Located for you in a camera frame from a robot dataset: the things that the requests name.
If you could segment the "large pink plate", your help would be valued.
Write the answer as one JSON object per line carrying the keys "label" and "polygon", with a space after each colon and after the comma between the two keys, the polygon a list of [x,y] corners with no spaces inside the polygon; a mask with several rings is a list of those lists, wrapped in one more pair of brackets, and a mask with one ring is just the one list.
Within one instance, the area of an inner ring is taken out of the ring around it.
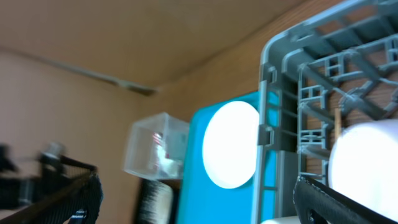
{"label": "large pink plate", "polygon": [[254,175],[259,112],[245,101],[218,109],[205,130],[202,159],[211,181],[223,189],[244,185]]}

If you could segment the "white paper cup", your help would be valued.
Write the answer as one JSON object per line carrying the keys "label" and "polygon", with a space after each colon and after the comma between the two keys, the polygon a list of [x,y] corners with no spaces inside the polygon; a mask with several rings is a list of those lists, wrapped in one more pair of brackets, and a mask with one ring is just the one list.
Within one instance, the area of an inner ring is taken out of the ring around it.
{"label": "white paper cup", "polygon": [[331,189],[397,221],[397,120],[355,124],[333,145]]}

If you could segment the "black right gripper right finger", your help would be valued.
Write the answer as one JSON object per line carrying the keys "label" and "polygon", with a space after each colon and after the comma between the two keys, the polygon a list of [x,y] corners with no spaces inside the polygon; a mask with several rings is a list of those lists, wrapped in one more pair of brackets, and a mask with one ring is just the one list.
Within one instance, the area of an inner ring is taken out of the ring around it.
{"label": "black right gripper right finger", "polygon": [[298,176],[293,201],[301,223],[397,224],[319,181]]}

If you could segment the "red snack wrapper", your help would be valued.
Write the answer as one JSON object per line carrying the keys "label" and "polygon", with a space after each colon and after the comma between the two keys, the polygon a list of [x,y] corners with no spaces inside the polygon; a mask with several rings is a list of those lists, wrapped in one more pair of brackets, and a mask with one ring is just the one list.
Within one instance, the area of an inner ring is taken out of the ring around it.
{"label": "red snack wrapper", "polygon": [[159,159],[168,159],[169,153],[167,152],[167,145],[162,133],[154,133],[152,135],[154,141],[154,151]]}

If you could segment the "grey dishwasher rack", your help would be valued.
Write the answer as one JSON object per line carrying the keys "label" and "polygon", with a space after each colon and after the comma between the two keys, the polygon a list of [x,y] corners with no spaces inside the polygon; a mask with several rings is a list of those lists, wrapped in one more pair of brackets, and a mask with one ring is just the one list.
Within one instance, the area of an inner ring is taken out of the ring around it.
{"label": "grey dishwasher rack", "polygon": [[343,1],[271,38],[258,108],[253,223],[296,214],[298,176],[328,183],[335,123],[397,117],[397,2]]}

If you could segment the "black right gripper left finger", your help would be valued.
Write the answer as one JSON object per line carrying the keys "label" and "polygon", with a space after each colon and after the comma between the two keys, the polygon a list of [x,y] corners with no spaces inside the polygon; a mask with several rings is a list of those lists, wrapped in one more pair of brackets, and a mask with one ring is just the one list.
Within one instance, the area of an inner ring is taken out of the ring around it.
{"label": "black right gripper left finger", "polygon": [[36,203],[12,210],[14,213],[1,218],[1,224],[96,223],[103,201],[97,167],[65,156],[61,163],[70,184]]}

